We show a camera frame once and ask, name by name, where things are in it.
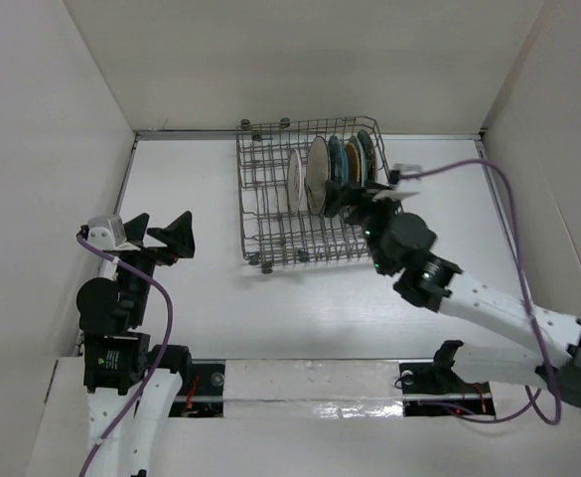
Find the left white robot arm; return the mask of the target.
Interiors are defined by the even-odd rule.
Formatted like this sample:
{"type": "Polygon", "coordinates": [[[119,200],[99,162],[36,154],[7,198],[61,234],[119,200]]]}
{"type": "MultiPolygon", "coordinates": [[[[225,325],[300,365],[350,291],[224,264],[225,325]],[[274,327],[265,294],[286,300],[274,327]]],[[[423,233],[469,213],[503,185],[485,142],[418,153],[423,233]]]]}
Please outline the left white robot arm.
{"type": "Polygon", "coordinates": [[[99,216],[75,236],[115,268],[110,278],[87,281],[75,299],[88,405],[82,476],[149,475],[171,405],[193,384],[188,347],[170,342],[172,298],[154,277],[156,267],[194,256],[193,215],[163,228],[149,227],[149,219],[99,216]]]}

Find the pale green celadon plate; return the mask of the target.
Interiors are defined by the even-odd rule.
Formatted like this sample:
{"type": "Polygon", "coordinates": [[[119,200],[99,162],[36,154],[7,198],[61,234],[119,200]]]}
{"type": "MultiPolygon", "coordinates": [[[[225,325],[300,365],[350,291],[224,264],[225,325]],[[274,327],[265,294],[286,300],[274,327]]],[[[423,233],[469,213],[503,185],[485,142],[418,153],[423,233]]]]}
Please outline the pale green celadon plate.
{"type": "Polygon", "coordinates": [[[372,159],[371,159],[371,179],[374,182],[377,182],[378,181],[378,173],[379,173],[380,164],[379,164],[378,153],[376,151],[376,146],[374,144],[371,144],[371,153],[372,153],[372,159]]]}

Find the woven bamboo round tray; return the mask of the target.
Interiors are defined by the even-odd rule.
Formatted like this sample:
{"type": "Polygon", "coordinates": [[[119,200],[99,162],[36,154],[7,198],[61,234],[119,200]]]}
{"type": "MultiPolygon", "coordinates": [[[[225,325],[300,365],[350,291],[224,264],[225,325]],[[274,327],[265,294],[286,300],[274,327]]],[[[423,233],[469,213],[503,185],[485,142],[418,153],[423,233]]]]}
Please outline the woven bamboo round tray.
{"type": "Polygon", "coordinates": [[[352,142],[345,144],[345,151],[348,159],[349,167],[349,183],[353,186],[358,186],[362,178],[362,163],[361,155],[357,146],[352,142]]]}

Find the white red floral plate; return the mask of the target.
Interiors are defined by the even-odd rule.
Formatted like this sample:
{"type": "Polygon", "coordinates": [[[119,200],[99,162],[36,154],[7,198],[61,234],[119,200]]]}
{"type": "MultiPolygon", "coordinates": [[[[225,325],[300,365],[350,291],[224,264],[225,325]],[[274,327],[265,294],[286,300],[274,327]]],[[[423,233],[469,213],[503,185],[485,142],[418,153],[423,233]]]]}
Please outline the white red floral plate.
{"type": "Polygon", "coordinates": [[[288,208],[291,215],[297,215],[304,198],[304,172],[301,155],[292,149],[288,161],[287,175],[288,208]]]}

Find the teal scalloped rim plate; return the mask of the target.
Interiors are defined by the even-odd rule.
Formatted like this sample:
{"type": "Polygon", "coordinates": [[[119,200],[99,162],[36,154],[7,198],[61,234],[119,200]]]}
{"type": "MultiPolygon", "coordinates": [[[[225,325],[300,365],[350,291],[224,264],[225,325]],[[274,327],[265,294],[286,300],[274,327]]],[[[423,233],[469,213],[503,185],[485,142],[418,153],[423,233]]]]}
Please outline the teal scalloped rim plate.
{"type": "Polygon", "coordinates": [[[349,163],[347,153],[341,139],[333,135],[328,140],[328,150],[331,164],[331,180],[340,185],[349,182],[349,163]]]}

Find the beige tree pattern plate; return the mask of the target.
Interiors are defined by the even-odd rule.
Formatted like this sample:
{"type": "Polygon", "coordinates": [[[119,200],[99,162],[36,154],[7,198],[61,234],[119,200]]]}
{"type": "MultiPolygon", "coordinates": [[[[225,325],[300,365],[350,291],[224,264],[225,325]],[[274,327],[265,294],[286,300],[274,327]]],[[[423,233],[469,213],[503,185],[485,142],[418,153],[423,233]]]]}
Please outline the beige tree pattern plate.
{"type": "Polygon", "coordinates": [[[326,201],[326,182],[330,180],[328,145],[323,136],[317,136],[310,145],[306,162],[306,196],[309,211],[320,215],[326,201]]]}

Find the dark teal floral plate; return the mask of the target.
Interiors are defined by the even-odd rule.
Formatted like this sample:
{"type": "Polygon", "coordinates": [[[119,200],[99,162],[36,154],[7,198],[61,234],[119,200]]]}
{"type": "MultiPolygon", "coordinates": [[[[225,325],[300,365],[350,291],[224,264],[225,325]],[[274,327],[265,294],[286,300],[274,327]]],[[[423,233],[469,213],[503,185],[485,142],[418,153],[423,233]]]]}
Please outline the dark teal floral plate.
{"type": "Polygon", "coordinates": [[[360,130],[357,133],[357,139],[361,144],[361,147],[363,148],[363,153],[364,153],[364,157],[365,157],[365,165],[366,165],[366,178],[368,180],[371,180],[371,159],[372,159],[372,153],[371,153],[371,144],[373,144],[373,141],[370,138],[370,135],[367,131],[365,130],[360,130]]]}

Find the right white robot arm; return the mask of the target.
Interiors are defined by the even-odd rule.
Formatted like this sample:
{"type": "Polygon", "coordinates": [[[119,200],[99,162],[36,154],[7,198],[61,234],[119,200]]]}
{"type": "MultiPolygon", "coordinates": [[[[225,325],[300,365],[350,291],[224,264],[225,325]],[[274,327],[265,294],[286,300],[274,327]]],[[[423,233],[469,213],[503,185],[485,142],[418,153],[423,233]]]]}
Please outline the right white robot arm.
{"type": "Polygon", "coordinates": [[[511,348],[448,340],[435,353],[431,379],[443,391],[463,382],[500,382],[544,389],[581,408],[581,317],[535,306],[476,280],[431,250],[436,235],[401,207],[404,194],[367,181],[325,185],[325,214],[347,214],[363,230],[377,273],[396,279],[406,302],[466,320],[514,343],[511,348]]]}

